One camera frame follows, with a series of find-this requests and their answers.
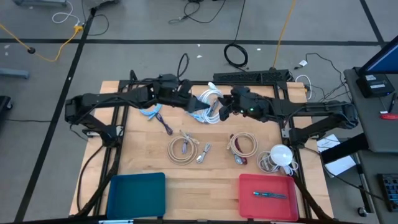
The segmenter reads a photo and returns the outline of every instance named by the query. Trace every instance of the computer monitor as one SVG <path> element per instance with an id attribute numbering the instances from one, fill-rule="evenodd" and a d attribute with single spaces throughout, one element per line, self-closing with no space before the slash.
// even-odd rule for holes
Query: computer monitor
<path id="1" fill-rule="evenodd" d="M 398 74 L 398 36 L 359 69 L 359 75 Z"/>

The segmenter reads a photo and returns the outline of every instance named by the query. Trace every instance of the floor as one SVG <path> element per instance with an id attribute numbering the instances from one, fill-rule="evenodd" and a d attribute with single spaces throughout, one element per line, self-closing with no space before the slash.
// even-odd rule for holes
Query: floor
<path id="1" fill-rule="evenodd" d="M 80 0 L 69 1 L 74 6 L 74 15 L 83 20 Z M 267 70 L 272 66 L 276 41 L 291 2 L 246 1 L 238 40 L 244 40 L 241 43 L 249 54 L 249 70 Z M 205 0 L 195 16 L 207 20 L 221 3 Z M 0 67 L 30 71 L 28 80 L 0 77 L 0 95 L 9 95 L 14 101 L 9 118 L 52 120 L 51 123 L 4 123 L 0 132 L 0 222 L 12 222 L 16 218 L 38 158 L 45 158 L 42 170 L 34 189 L 31 188 L 26 213 L 19 214 L 18 219 L 67 217 L 86 142 L 70 132 L 63 120 L 61 109 L 65 97 L 96 93 L 103 80 L 127 79 L 130 69 L 139 78 L 175 73 L 178 60 L 185 52 L 191 58 L 185 78 L 211 80 L 213 73 L 235 72 L 227 65 L 223 49 L 235 36 L 243 0 L 228 0 L 209 24 L 189 20 L 168 24 L 167 21 L 182 16 L 184 5 L 181 0 L 122 0 L 120 4 L 108 5 L 96 12 L 108 17 L 107 33 L 88 36 L 85 44 L 79 44 L 79 34 L 55 63 L 27 54 L 25 48 L 0 32 Z M 398 34 L 397 7 L 395 0 L 297 1 L 276 67 L 288 68 L 294 77 L 306 74 L 313 85 L 329 92 L 340 81 L 339 74 L 328 62 L 310 55 L 306 67 L 293 68 L 310 52 L 332 60 L 340 71 L 362 66 L 380 50 L 384 41 Z M 54 24 L 51 17 L 68 10 L 58 6 L 16 6 L 11 0 L 0 1 L 0 22 L 40 54 L 54 57 L 60 43 L 73 34 L 76 20 L 69 18 L 62 24 Z M 90 33 L 102 32 L 105 27 L 104 17 L 96 17 Z M 237 51 L 230 50 L 229 55 L 234 61 L 242 60 Z M 344 92 L 341 88 L 331 97 Z M 320 90 L 314 89 L 310 101 L 321 98 Z M 340 95 L 336 100 L 347 101 L 348 97 Z M 339 138 L 349 138 L 360 133 L 361 128 L 332 132 Z M 359 183 L 354 169 L 341 176 Z M 326 181 L 336 218 L 377 223 L 374 214 L 367 218 L 357 215 L 356 209 L 363 206 L 359 191 L 336 179 L 327 177 Z"/>

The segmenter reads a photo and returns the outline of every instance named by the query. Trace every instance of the desk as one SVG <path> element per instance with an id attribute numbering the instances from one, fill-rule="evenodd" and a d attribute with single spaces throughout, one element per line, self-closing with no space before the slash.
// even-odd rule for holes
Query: desk
<path id="1" fill-rule="evenodd" d="M 360 150 L 358 151 L 358 162 L 362 167 L 365 177 L 363 186 L 368 186 L 370 192 L 382 196 L 376 175 L 398 173 L 398 138 L 395 137 L 396 133 L 398 133 L 398 122 L 379 118 L 379 112 L 384 110 L 381 100 L 388 109 L 391 96 L 385 96 L 381 99 L 367 99 L 362 95 L 355 82 L 358 79 L 355 70 L 345 70 L 344 76 L 353 97 L 364 133 L 340 145 L 348 146 L 348 148 L 355 149 L 356 151 Z M 398 91 L 398 75 L 387 76 L 396 91 Z M 392 113 L 398 113 L 398 106 L 394 107 Z M 369 207 L 367 209 L 369 212 L 375 210 L 380 223 L 396 223 L 396 220 L 398 220 L 398 213 L 388 212 L 384 202 L 378 199 L 371 199 L 370 197 L 363 197 L 363 199 L 365 207 Z M 371 205 L 367 205 L 369 202 L 372 202 L 374 209 Z"/>
<path id="2" fill-rule="evenodd" d="M 291 101 L 306 100 L 302 83 L 288 83 L 288 87 Z M 224 94 L 229 94 L 231 89 L 230 86 L 218 86 L 218 88 Z M 250 88 L 260 95 L 274 96 L 272 87 L 250 86 Z M 103 82 L 101 93 L 111 93 L 117 89 L 118 82 Z M 192 93 L 199 95 L 206 89 L 207 86 L 195 85 L 192 87 Z M 270 150 L 275 144 L 281 143 L 278 124 L 261 123 L 254 119 L 231 115 L 225 122 L 204 125 L 180 108 L 163 106 L 160 112 L 165 122 L 174 130 L 173 136 L 168 136 L 157 120 L 147 121 L 139 110 L 129 110 L 118 174 L 164 172 L 167 177 L 167 211 L 164 216 L 166 220 L 245 220 L 238 212 L 238 177 L 242 173 L 264 173 L 257 167 L 255 156 L 248 158 L 246 166 L 235 164 L 231 152 L 226 150 L 229 135 L 240 131 L 253 133 L 259 141 L 259 151 Z M 112 113 L 113 108 L 97 109 L 95 116 L 105 124 L 110 124 Z M 295 118 L 294 121 L 298 128 L 311 124 L 311 118 Z M 206 142 L 212 143 L 212 148 L 202 164 L 192 162 L 186 166 L 177 166 L 167 158 L 167 145 L 178 134 L 179 129 L 192 133 L 193 137 L 200 141 L 198 151 L 203 150 Z M 100 145 L 99 138 L 89 140 L 82 164 Z M 314 140 L 309 140 L 307 147 L 317 149 L 317 144 Z M 320 158 L 308 151 L 301 151 L 300 155 L 308 191 L 321 208 L 332 217 L 333 212 Z M 82 205 L 88 201 L 98 186 L 103 156 L 104 150 L 86 168 L 82 178 L 80 199 Z M 105 213 L 107 197 L 108 188 L 103 194 L 100 214 Z M 302 197 L 298 190 L 297 198 L 300 216 L 304 217 Z M 70 214 L 76 212 L 75 193 Z"/>

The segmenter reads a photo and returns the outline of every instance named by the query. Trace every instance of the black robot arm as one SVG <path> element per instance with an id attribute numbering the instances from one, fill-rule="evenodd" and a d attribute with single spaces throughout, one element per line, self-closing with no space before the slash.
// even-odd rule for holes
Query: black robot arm
<path id="1" fill-rule="evenodd" d="M 283 121 L 284 126 L 293 116 L 327 116 L 327 118 L 309 125 L 306 128 L 291 128 L 285 131 L 289 144 L 302 148 L 312 136 L 322 137 L 333 128 L 352 129 L 358 125 L 358 115 L 351 103 L 329 101 L 326 103 L 292 103 L 251 93 L 245 86 L 234 86 L 230 95 L 218 98 L 223 107 L 220 109 L 220 120 L 225 121 L 229 114 L 242 114 L 244 117 L 261 122 Z"/>
<path id="2" fill-rule="evenodd" d="M 210 107 L 190 93 L 192 84 L 189 80 L 180 82 L 175 75 L 166 74 L 143 81 L 148 81 L 148 84 L 125 93 L 87 93 L 67 100 L 65 121 L 71 125 L 84 125 L 86 127 L 83 130 L 85 134 L 97 133 L 101 136 L 104 146 L 116 147 L 123 135 L 123 127 L 106 125 L 96 119 L 90 114 L 95 108 L 132 106 L 137 109 L 146 109 L 160 103 L 179 107 L 192 113 Z"/>

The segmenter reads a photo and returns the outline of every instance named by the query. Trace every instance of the monitor screen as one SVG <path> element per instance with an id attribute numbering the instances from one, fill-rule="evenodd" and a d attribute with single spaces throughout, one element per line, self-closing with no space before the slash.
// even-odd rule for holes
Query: monitor screen
<path id="1" fill-rule="evenodd" d="M 398 73 L 398 43 L 389 44 L 383 50 L 385 52 L 373 58 L 373 63 L 366 68 L 367 73 Z"/>

